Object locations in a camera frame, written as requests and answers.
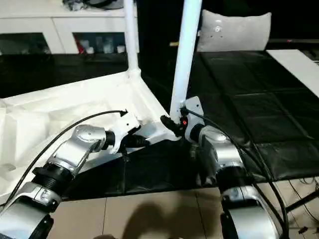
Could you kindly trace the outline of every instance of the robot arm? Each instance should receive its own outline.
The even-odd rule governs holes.
[[[198,97],[186,100],[184,107],[203,116]],[[266,206],[250,182],[237,147],[222,131],[205,125],[203,119],[183,112],[181,115],[179,125],[167,117],[161,117],[161,120],[166,127],[173,129],[176,136],[184,136],[188,141],[199,144],[206,176],[217,183],[221,194],[224,238],[279,238]]]
[[[35,168],[34,179],[27,182],[0,212],[0,239],[43,239],[53,226],[53,213],[61,202],[62,193],[79,173],[91,152],[112,146],[111,153],[125,147],[142,147],[148,141],[128,134],[139,127],[135,119],[128,124],[127,113],[111,131],[91,125],[77,126],[72,136],[63,142],[43,167]]]

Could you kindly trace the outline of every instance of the black cable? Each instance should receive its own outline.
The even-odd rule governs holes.
[[[302,184],[310,185],[310,184],[312,184],[312,183],[315,181],[315,178],[313,177],[310,183],[307,182],[305,178],[299,179],[299,181],[300,181]]]
[[[298,197],[299,197],[300,199],[302,199],[301,196],[300,196],[300,194],[299,194],[298,191],[296,190],[296,188],[295,188],[295,187],[293,186],[293,184],[290,182],[290,180],[288,180],[288,181],[289,181],[290,186],[293,188],[294,192],[298,195]],[[307,207],[305,204],[304,204],[304,207],[305,207],[306,211],[308,212],[309,216],[311,216],[311,217],[319,224],[319,220],[318,220],[317,218],[315,218],[314,215],[311,214],[311,212],[309,211],[308,207]]]
[[[30,170],[32,169],[32,167],[35,165],[35,163],[37,162],[37,160],[45,153],[45,151],[48,150],[48,148],[55,142],[57,141],[62,135],[64,135],[67,131],[69,131],[71,128],[73,128],[74,126],[78,125],[79,123],[82,123],[83,121],[89,120],[91,118],[94,118],[96,116],[101,116],[101,115],[106,115],[106,114],[112,114],[112,113],[120,113],[125,114],[125,111],[104,111],[104,112],[99,112],[90,116],[87,116],[83,119],[78,120],[77,122],[71,124],[70,126],[68,126],[66,129],[64,129],[61,133],[59,133],[46,147],[44,147],[44,149],[35,157],[35,159],[29,164],[29,166],[27,167],[27,169],[25,170],[25,172],[23,173],[23,175],[21,176],[20,180],[18,181],[18,183],[16,184],[15,188],[13,189],[13,191],[11,192],[10,196],[8,197],[5,205],[15,196],[15,194],[17,193],[18,189],[20,188],[22,182],[24,181],[24,179],[26,178],[26,176],[28,175],[28,173],[30,172]]]
[[[271,189],[273,190],[279,204],[280,204],[280,208],[282,210],[282,214],[283,214],[283,223],[281,218],[278,217],[279,214],[277,212],[277,210],[275,209],[274,205],[271,204],[271,202],[269,200],[265,200],[265,202],[267,203],[267,205],[269,206],[269,208],[273,211],[273,213],[275,214],[276,218],[278,219],[279,223],[282,226],[283,229],[283,234],[284,234],[284,238],[288,239],[289,238],[289,221],[288,221],[288,214],[286,211],[286,207],[285,204],[277,190],[277,188],[275,187],[275,185],[273,184],[273,182],[271,181],[270,177],[268,176],[268,172],[266,171],[266,167],[265,165],[261,165],[257,160],[255,160],[255,157],[252,155],[251,152],[249,152],[245,147],[241,146],[233,137],[231,137],[225,130],[223,130],[222,127],[220,127],[217,123],[215,123],[214,121],[212,121],[211,119],[205,117],[205,116],[201,116],[200,114],[197,114],[196,112],[190,111],[186,108],[184,108],[184,110],[192,115],[195,115],[197,117],[202,118],[203,120],[206,120],[208,122],[210,122],[214,127],[216,127],[217,129],[219,129],[220,131],[222,131],[229,139],[230,141],[235,145],[235,147],[237,149],[239,149],[239,151],[244,151],[254,162],[255,164],[259,167],[260,170],[262,170],[267,183],[269,184],[269,186],[271,187]]]

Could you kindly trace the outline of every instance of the black tablecloth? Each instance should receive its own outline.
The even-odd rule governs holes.
[[[175,55],[140,57],[142,78],[168,111]],[[0,97],[121,72],[124,55],[0,57]],[[251,149],[256,143],[275,180],[319,175],[319,99],[265,52],[200,53],[194,57],[188,96],[205,115]],[[68,199],[196,188],[198,162],[189,144],[162,141],[80,174]],[[253,160],[249,170],[263,181]]]

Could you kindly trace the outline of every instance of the beige floor tile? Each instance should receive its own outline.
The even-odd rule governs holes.
[[[292,185],[298,191],[301,197],[306,196],[307,194],[311,193],[315,189],[315,184],[306,185],[301,183],[298,179],[291,180]],[[291,185],[288,181],[278,182],[278,187],[280,188],[281,193],[288,205],[296,202],[300,198],[297,194],[293,191]],[[317,219],[319,219],[319,199],[314,199],[311,202],[307,203],[306,206]],[[297,224],[299,227],[319,227],[319,224],[315,222],[306,212],[304,207],[299,207],[290,212],[291,215],[294,216],[296,219]]]
[[[290,229],[289,230],[289,239],[305,239],[303,234],[298,233],[299,229]]]
[[[222,239],[220,215],[222,207],[218,188],[195,190],[207,239]]]
[[[280,215],[282,215],[282,212],[281,212],[281,208],[280,208],[280,204],[277,200],[277,197],[275,196],[275,193],[273,192],[273,190],[271,189],[271,187],[269,186],[268,183],[261,183],[261,184],[258,184],[260,189],[264,192],[264,194],[266,195],[266,197],[269,199],[269,201],[275,206],[275,208],[277,209],[277,211],[279,212]],[[285,205],[287,205],[281,191],[280,191],[280,188],[277,186],[277,184],[274,184],[277,188],[277,190],[279,191],[279,194],[281,195]],[[270,215],[271,217],[273,218],[273,221],[275,222],[276,224],[276,227],[278,228],[279,232],[281,233],[282,232],[282,229],[281,229],[281,226],[278,222],[278,220],[276,219],[275,215],[271,212],[271,210],[269,209],[269,207],[267,206],[268,208],[268,212],[270,212]],[[293,214],[288,214],[288,220],[289,220],[289,226],[290,227],[299,227],[299,225],[296,223],[296,220],[294,218],[294,215]]]
[[[93,239],[102,234],[106,199],[63,202],[52,215],[49,239]]]
[[[204,239],[193,191],[108,198],[104,231],[117,239]]]

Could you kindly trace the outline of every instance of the white metal pole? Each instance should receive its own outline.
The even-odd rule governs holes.
[[[180,27],[179,46],[174,76],[174,86],[170,102],[170,117],[179,122],[180,105],[186,99],[187,86],[202,0],[184,0],[183,16]]]
[[[125,11],[125,45],[129,61],[129,71],[139,68],[136,52],[135,17],[133,0],[124,0]]]

